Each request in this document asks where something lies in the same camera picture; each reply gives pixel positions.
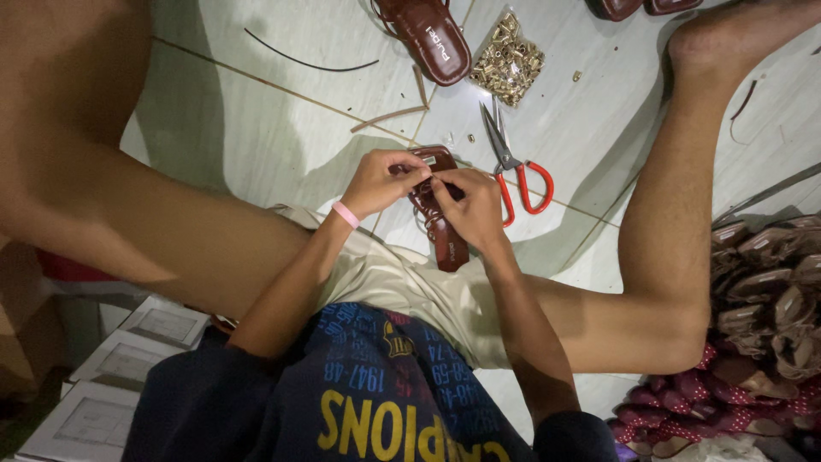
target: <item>white box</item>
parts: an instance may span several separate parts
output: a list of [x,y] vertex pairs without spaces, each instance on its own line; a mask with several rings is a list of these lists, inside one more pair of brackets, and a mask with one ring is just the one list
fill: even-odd
[[148,297],[120,326],[133,334],[182,349],[194,349],[211,316],[157,295]]
[[149,369],[160,361],[185,350],[124,330],[115,330],[89,356],[68,381],[96,381],[107,385],[142,390]]
[[81,381],[17,453],[19,459],[118,462],[140,394]]

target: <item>black wire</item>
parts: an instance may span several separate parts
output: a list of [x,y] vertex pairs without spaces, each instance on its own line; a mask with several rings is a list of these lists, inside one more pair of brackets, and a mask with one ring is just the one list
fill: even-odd
[[251,34],[251,31],[250,31],[250,30],[245,29],[245,32],[247,32],[247,33],[248,33],[248,35],[250,35],[251,37],[254,37],[254,38],[255,38],[258,42],[260,42],[261,44],[263,44],[263,45],[265,45],[266,47],[268,47],[269,49],[271,49],[271,51],[274,51],[276,54],[279,54],[279,55],[283,56],[284,58],[288,58],[288,59],[290,59],[290,60],[292,60],[292,61],[294,61],[294,62],[298,62],[299,64],[301,64],[301,65],[303,65],[303,66],[312,67],[312,68],[314,68],[314,69],[319,69],[320,71],[330,71],[330,72],[348,72],[348,71],[355,71],[355,70],[357,70],[357,69],[361,69],[361,68],[363,68],[363,67],[373,66],[374,64],[376,64],[377,62],[379,62],[379,60],[377,59],[377,60],[376,60],[376,61],[374,61],[374,62],[369,62],[369,63],[367,63],[367,64],[363,64],[363,65],[361,65],[361,66],[357,66],[357,67],[350,67],[350,68],[348,68],[348,69],[328,69],[327,67],[319,67],[319,66],[314,66],[313,64],[308,64],[307,62],[302,62],[302,61],[300,61],[299,59],[294,59],[294,58],[291,58],[290,56],[288,56],[288,55],[286,55],[285,53],[283,53],[283,52],[281,52],[281,51],[277,50],[276,48],[272,47],[271,45],[266,44],[264,41],[262,41],[262,39],[260,39],[259,37],[257,37],[257,36],[256,36],[256,35],[254,35],[254,34]]

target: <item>leg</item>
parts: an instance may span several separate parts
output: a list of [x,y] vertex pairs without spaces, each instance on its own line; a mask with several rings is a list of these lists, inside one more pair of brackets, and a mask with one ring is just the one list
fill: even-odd
[[239,317],[308,233],[117,149],[149,0],[0,2],[0,234]]
[[624,294],[533,279],[574,372],[666,374],[698,363],[709,322],[713,160],[724,111],[762,59],[819,22],[819,0],[734,2],[673,35],[672,100],[619,237]]

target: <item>cardboard box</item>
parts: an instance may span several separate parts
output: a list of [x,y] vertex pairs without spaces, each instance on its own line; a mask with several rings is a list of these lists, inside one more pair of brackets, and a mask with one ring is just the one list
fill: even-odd
[[0,247],[0,398],[36,392],[65,358],[65,336],[32,247]]

